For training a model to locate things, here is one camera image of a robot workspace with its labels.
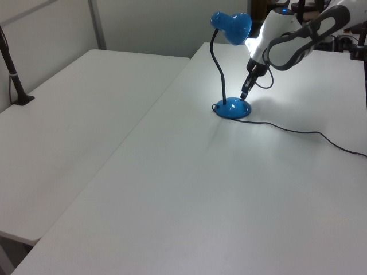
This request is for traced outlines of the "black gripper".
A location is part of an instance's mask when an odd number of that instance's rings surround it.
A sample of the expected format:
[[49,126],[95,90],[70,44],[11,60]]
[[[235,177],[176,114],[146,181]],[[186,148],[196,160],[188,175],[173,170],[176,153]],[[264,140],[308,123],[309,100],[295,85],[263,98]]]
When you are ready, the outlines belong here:
[[244,83],[244,90],[241,91],[240,98],[245,100],[248,96],[249,91],[255,84],[255,77],[262,77],[266,74],[268,70],[268,66],[264,64],[263,61],[257,62],[256,60],[250,58],[247,67],[246,67],[249,75],[246,78]]

